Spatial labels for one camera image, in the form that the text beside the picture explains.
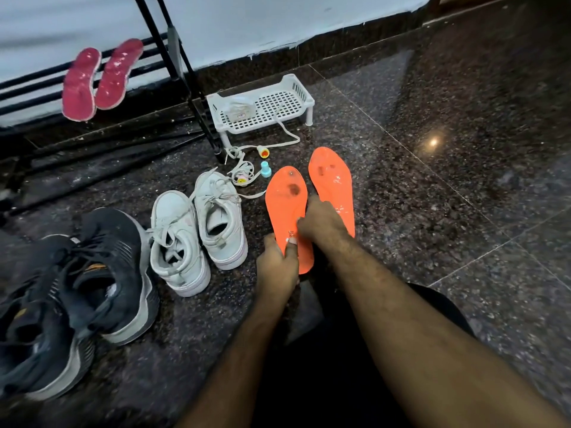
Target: shoe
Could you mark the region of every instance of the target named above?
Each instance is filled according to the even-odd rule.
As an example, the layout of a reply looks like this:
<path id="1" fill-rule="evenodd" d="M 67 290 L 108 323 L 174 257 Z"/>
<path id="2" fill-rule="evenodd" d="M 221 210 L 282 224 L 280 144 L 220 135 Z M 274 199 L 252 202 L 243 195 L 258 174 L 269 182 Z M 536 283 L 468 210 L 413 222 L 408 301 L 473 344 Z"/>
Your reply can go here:
<path id="1" fill-rule="evenodd" d="M 74 122 L 85 122 L 95 115 L 93 77 L 101 64 L 101 53 L 85 48 L 71 64 L 63 79 L 62 113 Z"/>
<path id="2" fill-rule="evenodd" d="M 210 266 L 198 244 L 190 199 L 179 191 L 163 192 L 151 215 L 154 243 L 151 267 L 177 295 L 190 297 L 210 282 Z"/>
<path id="3" fill-rule="evenodd" d="M 127 81 L 133 65 L 143 53 L 144 45 L 139 39 L 129 39 L 121 43 L 105 63 L 101 81 L 95 93 L 95 106 L 111 109 L 125 98 Z"/>
<path id="4" fill-rule="evenodd" d="M 93 343 L 78 339 L 58 296 L 60 263 L 74 247 L 63 235 L 33 244 L 22 282 L 0 304 L 0 396 L 63 395 L 93 361 Z"/>
<path id="5" fill-rule="evenodd" d="M 215 170 L 198 177 L 191 199 L 194 199 L 198 231 L 208 255 L 220 270 L 230 270 L 246 259 L 248 241 L 242 224 L 240 195 L 232 180 Z"/>
<path id="6" fill-rule="evenodd" d="M 140 337 L 159 310 L 147 274 L 150 238 L 131 216 L 99 208 L 82 218 L 81 242 L 60 274 L 60 296 L 80 338 L 98 332 L 115 345 Z"/>

